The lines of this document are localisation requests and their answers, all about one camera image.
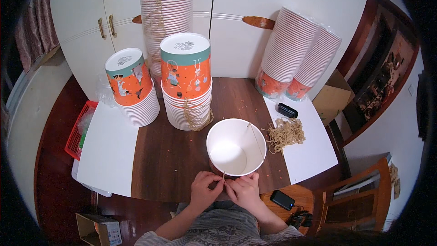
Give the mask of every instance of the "wooden floor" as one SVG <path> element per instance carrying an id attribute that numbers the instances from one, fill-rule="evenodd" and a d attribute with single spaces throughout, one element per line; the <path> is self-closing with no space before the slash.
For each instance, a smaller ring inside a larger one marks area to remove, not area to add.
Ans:
<path id="1" fill-rule="evenodd" d="M 37 213 L 46 237 L 57 243 L 80 241 L 74 213 L 93 211 L 91 191 L 71 178 L 73 159 L 63 152 L 76 116 L 85 101 L 84 93 L 72 77 L 53 107 L 41 142 L 43 152 L 40 152 L 36 175 Z M 340 180 L 340 165 L 336 165 L 298 184 L 316 190 Z M 123 245 L 127 246 L 134 245 L 145 232 L 154 231 L 168 221 L 171 218 L 170 211 L 175 211 L 176 205 L 115 194 L 110 198 L 100 195 L 97 198 L 98 214 L 120 221 Z M 315 206 L 314 215 L 318 212 Z"/>

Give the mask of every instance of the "white wall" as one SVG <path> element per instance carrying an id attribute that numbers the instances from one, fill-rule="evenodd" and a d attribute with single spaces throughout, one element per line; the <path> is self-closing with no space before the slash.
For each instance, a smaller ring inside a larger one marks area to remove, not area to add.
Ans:
<path id="1" fill-rule="evenodd" d="M 402 10 L 407 9 L 402 0 L 390 1 Z M 374 164 L 380 158 L 378 154 L 391 153 L 392 162 L 399 170 L 401 192 L 396 200 L 392 192 L 385 229 L 402 212 L 419 174 L 423 142 L 418 138 L 416 95 L 418 74 L 422 70 L 422 53 L 419 51 L 407 82 L 391 105 L 366 131 L 344 147 L 352 175 Z"/>
<path id="2" fill-rule="evenodd" d="M 34 172 L 39 141 L 48 115 L 71 75 L 59 50 L 30 79 L 9 124 L 6 147 L 8 161 L 20 194 L 35 222 Z"/>

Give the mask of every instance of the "table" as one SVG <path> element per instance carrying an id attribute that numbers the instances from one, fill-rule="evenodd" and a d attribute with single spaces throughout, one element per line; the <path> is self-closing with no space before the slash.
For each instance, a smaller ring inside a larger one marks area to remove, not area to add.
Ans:
<path id="1" fill-rule="evenodd" d="M 142 128 L 130 125 L 118 108 L 99 103 L 86 135 L 77 180 L 128 197 L 189 201 L 195 175 L 210 170 L 206 136 L 213 124 L 224 118 L 241 118 L 267 129 L 272 119 L 281 116 L 275 103 L 255 90 L 254 80 L 213 80 L 214 121 L 201 131 L 173 128 L 162 100 L 156 120 Z M 303 145 L 287 146 L 284 156 L 267 153 L 258 169 L 260 193 L 298 183 L 338 163 L 311 101 L 287 99 L 285 103 L 298 110 L 307 139 Z"/>

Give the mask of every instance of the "person's left hand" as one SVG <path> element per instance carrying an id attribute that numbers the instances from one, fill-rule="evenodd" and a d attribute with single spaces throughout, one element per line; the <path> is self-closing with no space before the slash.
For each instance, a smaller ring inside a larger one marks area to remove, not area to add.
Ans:
<path id="1" fill-rule="evenodd" d="M 208 186 L 213 182 L 218 181 L 216 188 L 209 189 Z M 201 171 L 194 178 L 191 184 L 191 201 L 190 207 L 198 215 L 208 208 L 223 191 L 225 180 L 221 176 L 208 171 Z"/>

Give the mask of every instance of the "white table surface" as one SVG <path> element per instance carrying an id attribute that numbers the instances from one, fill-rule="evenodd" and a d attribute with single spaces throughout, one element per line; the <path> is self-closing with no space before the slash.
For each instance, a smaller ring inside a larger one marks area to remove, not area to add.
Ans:
<path id="1" fill-rule="evenodd" d="M 276 102 L 264 98 L 274 121 L 283 117 Z M 310 100 L 286 105 L 299 112 L 305 141 L 284 148 L 284 158 L 292 184 L 335 166 L 338 161 L 325 127 Z M 130 125 L 118 108 L 100 102 L 86 134 L 77 180 L 94 188 L 131 196 L 132 166 L 138 128 Z"/>

